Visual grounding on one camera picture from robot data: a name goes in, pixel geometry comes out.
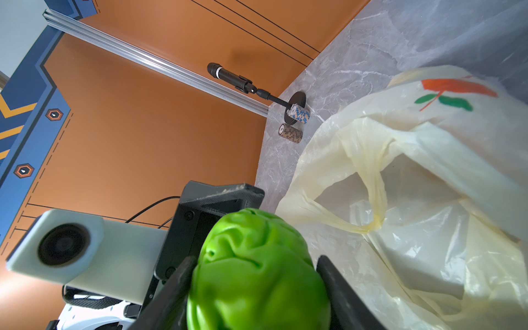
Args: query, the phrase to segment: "white camera housing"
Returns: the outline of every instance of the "white camera housing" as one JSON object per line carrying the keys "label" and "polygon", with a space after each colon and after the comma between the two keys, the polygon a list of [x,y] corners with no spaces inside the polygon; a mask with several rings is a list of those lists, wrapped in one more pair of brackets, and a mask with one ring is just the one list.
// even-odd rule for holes
{"label": "white camera housing", "polygon": [[[73,259],[61,265],[43,261],[39,248],[60,226],[80,228],[87,239]],[[165,241],[166,231],[104,220],[66,210],[45,212],[27,231],[7,261],[11,271],[104,296],[142,304]],[[54,246],[70,246],[71,239]]]}

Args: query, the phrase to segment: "orange wall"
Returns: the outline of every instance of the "orange wall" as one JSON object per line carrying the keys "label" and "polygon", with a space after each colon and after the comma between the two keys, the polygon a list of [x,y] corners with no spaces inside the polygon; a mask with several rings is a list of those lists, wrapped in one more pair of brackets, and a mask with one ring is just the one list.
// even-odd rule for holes
{"label": "orange wall", "polygon": [[[35,217],[60,208],[124,221],[179,195],[189,180],[254,184],[266,123],[69,35],[45,67],[71,112],[0,247],[2,330],[44,329],[64,306],[60,286],[4,269],[3,259]],[[156,228],[176,206],[177,200],[157,205],[135,225]]]}
{"label": "orange wall", "polygon": [[99,14],[82,21],[204,77],[219,63],[278,96],[367,2],[97,0]]}

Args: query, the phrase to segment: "microphone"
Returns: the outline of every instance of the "microphone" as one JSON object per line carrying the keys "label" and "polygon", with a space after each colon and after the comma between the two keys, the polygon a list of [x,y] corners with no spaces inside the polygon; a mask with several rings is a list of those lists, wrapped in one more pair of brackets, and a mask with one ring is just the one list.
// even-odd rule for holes
{"label": "microphone", "polygon": [[231,85],[235,86],[237,89],[241,90],[246,94],[257,92],[257,88],[253,86],[253,82],[251,80],[241,76],[237,76],[236,74],[224,69],[218,63],[209,63],[207,65],[207,71],[213,77],[230,83]]}

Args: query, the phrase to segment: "black strap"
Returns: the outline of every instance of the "black strap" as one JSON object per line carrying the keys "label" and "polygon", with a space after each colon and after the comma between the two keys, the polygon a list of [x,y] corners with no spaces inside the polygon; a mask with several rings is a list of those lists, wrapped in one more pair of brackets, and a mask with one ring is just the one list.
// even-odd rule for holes
{"label": "black strap", "polygon": [[110,298],[110,297],[104,297],[101,299],[91,299],[91,298],[75,299],[74,298],[75,295],[100,296],[99,294],[67,287],[66,285],[62,287],[62,299],[64,300],[64,302],[67,304],[73,305],[73,306],[77,306],[77,307],[85,307],[85,308],[91,308],[91,309],[103,309],[103,308],[116,305],[122,301],[122,300]]}

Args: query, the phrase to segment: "white wall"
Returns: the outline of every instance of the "white wall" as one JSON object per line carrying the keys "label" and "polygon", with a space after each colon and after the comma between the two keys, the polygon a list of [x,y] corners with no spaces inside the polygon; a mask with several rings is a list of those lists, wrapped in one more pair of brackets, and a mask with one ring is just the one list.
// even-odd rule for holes
{"label": "white wall", "polygon": [[0,71],[11,77],[47,23],[44,0],[0,0]]}

